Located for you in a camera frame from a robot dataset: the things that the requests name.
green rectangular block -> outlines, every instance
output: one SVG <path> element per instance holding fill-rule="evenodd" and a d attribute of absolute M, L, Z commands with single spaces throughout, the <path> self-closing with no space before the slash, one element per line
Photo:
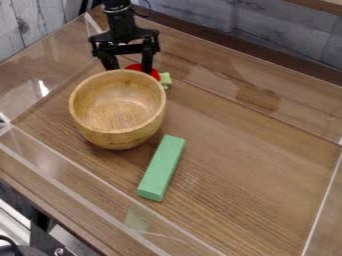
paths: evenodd
<path fill-rule="evenodd" d="M 144 180 L 138 187 L 138 195 L 162 202 L 173 178 L 186 140 L 170 135 L 164 137 Z"/>

gray wall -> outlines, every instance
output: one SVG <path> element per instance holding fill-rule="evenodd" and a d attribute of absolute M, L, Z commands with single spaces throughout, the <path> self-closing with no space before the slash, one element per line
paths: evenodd
<path fill-rule="evenodd" d="M 79 14 L 82 0 L 0 0 L 0 61 Z"/>
<path fill-rule="evenodd" d="M 153 9 L 342 68 L 342 17 L 283 0 L 150 0 Z"/>

bowl rim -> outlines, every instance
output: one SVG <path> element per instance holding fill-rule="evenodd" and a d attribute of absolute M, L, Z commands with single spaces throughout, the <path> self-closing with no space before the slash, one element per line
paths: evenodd
<path fill-rule="evenodd" d="M 126 128 L 126 129 L 104 130 L 104 129 L 94 128 L 94 127 L 90 127 L 89 125 L 86 125 L 85 122 L 78 117 L 78 115 L 75 113 L 75 97 L 77 97 L 77 94 L 81 91 L 81 89 L 85 87 L 85 85 L 93 79 L 96 79 L 104 75 L 117 74 L 117 73 L 134 73 L 137 75 L 141 75 L 141 76 L 145 76 L 146 78 L 149 78 L 152 80 L 152 83 L 154 83 L 157 85 L 157 88 L 161 91 L 162 102 L 160 104 L 161 106 L 158 108 L 157 113 L 142 124 L 137 125 L 136 127 Z M 77 121 L 77 123 L 82 127 L 87 128 L 90 131 L 96 131 L 96 132 L 105 133 L 105 134 L 122 134 L 122 133 L 129 133 L 129 132 L 140 130 L 141 128 L 146 127 L 150 123 L 153 123 L 153 121 L 162 115 L 162 113 L 165 111 L 165 107 L 166 107 L 166 91 L 165 91 L 165 88 L 164 88 L 162 84 L 160 83 L 160 81 L 157 81 L 157 79 L 154 77 L 152 77 L 149 74 L 146 74 L 141 71 L 134 71 L 134 70 L 128 70 L 128 69 L 110 70 L 110 71 L 105 71 L 105 72 L 101 72 L 101 73 L 93 75 L 86 80 L 83 80 L 82 83 L 77 86 L 77 88 L 74 89 L 74 91 L 71 93 L 71 97 L 70 97 L 70 112 L 71 112 L 73 118 Z"/>

red object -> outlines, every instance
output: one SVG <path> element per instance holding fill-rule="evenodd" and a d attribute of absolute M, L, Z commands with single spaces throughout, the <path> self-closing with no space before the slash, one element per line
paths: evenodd
<path fill-rule="evenodd" d="M 129 67 L 126 67 L 126 69 L 144 72 L 142 64 L 133 64 Z M 153 68 L 152 76 L 161 82 L 161 75 L 160 75 L 160 72 L 158 72 L 158 70 L 156 68 Z"/>

wooden bowl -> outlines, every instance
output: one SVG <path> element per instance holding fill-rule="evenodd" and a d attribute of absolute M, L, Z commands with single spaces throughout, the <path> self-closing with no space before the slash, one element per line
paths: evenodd
<path fill-rule="evenodd" d="M 89 141 L 108 149 L 129 149 L 146 142 L 162 126 L 166 92 L 142 72 L 104 72 L 73 92 L 70 112 Z"/>

